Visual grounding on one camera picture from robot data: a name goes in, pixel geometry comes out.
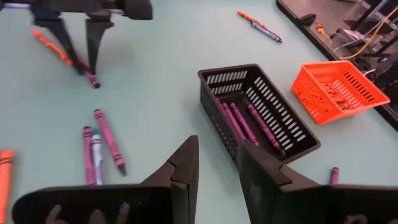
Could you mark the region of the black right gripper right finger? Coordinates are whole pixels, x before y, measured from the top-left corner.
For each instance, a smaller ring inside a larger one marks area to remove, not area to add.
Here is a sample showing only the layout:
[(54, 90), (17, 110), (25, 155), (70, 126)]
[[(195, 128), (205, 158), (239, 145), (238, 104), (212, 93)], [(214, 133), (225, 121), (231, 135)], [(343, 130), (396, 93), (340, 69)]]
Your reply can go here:
[(238, 171), (251, 224), (316, 224), (316, 204), (299, 190), (318, 184), (242, 140)]

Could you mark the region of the green table mat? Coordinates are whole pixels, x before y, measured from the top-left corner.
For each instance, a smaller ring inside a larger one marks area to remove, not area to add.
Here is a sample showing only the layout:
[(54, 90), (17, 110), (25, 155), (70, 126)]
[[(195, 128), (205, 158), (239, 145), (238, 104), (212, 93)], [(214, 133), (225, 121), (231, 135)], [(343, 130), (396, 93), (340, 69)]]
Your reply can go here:
[[(250, 224), (239, 175), (199, 102), (198, 71), (258, 64), (321, 146), (290, 163), (325, 184), (398, 186), (398, 132), (376, 111), (317, 125), (290, 87), (301, 64), (323, 55), (274, 0), (152, 0), (154, 18), (113, 16), (101, 42), (94, 89), (32, 36), (28, 11), (0, 12), (0, 147), (14, 149), (11, 201), (44, 187), (85, 183), (82, 129), (102, 109), (126, 163), (107, 150), (104, 180), (139, 183), (191, 135), (200, 143), (197, 224)], [(282, 39), (251, 26), (243, 11)]]

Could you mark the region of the orange slotted plastic basket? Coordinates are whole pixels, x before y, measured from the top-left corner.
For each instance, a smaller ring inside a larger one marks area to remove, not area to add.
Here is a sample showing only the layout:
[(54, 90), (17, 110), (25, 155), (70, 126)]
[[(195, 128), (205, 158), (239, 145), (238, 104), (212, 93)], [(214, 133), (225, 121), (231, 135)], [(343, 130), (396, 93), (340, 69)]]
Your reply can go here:
[[(321, 83), (331, 83), (351, 109), (341, 110)], [(354, 116), (390, 102), (388, 96), (345, 60), (301, 65), (291, 90), (317, 124)]]

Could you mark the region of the teal crayon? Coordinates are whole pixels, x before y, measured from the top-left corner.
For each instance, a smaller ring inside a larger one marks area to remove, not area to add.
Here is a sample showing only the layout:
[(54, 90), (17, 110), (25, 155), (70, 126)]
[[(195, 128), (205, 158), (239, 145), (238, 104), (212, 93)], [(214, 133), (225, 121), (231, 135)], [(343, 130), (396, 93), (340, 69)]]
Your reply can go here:
[(101, 136), (98, 129), (93, 129), (93, 135), (91, 138), (91, 151), (93, 158), (95, 184), (103, 185), (103, 155), (101, 152)]

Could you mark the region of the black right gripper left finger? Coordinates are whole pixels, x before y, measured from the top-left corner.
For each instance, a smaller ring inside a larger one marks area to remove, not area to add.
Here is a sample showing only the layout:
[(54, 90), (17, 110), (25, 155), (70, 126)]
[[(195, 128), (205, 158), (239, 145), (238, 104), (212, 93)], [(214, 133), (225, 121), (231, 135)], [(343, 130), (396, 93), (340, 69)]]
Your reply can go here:
[(141, 184), (165, 187), (165, 205), (154, 218), (159, 224), (195, 224), (199, 181), (198, 136), (189, 136), (155, 172)]

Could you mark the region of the black slotted plastic basket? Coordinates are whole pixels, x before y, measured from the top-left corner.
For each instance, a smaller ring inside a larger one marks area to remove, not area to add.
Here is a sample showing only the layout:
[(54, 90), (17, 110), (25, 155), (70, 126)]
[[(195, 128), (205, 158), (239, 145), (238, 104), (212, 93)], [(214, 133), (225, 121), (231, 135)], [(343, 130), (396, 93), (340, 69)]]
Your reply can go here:
[[(246, 64), (200, 70), (198, 76), (200, 78), (200, 102), (233, 161), (237, 160), (238, 145), (242, 139), (234, 130), (221, 103), (227, 103), (228, 106), (230, 103), (234, 103), (252, 129), (260, 147), (286, 164), (321, 146), (318, 138), (259, 65)], [(274, 149), (262, 132), (248, 111), (249, 104), (255, 107), (268, 125), (286, 152), (285, 156), (280, 155)], [(236, 121), (246, 136), (237, 118)]]

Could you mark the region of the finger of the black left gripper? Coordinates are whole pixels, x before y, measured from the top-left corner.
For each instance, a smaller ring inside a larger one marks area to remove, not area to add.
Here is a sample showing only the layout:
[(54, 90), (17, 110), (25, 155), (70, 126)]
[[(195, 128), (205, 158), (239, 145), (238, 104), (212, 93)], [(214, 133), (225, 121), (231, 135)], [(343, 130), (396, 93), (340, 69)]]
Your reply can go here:
[(96, 64), (105, 31), (112, 28), (114, 24), (108, 20), (87, 19), (85, 21), (86, 43), (88, 51), (88, 63), (92, 74), (96, 73)]
[(77, 57), (70, 36), (65, 28), (63, 19), (34, 19), (34, 24), (39, 27), (47, 28), (58, 39), (68, 57), (72, 60), (73, 66), (78, 74), (83, 75), (84, 68)]

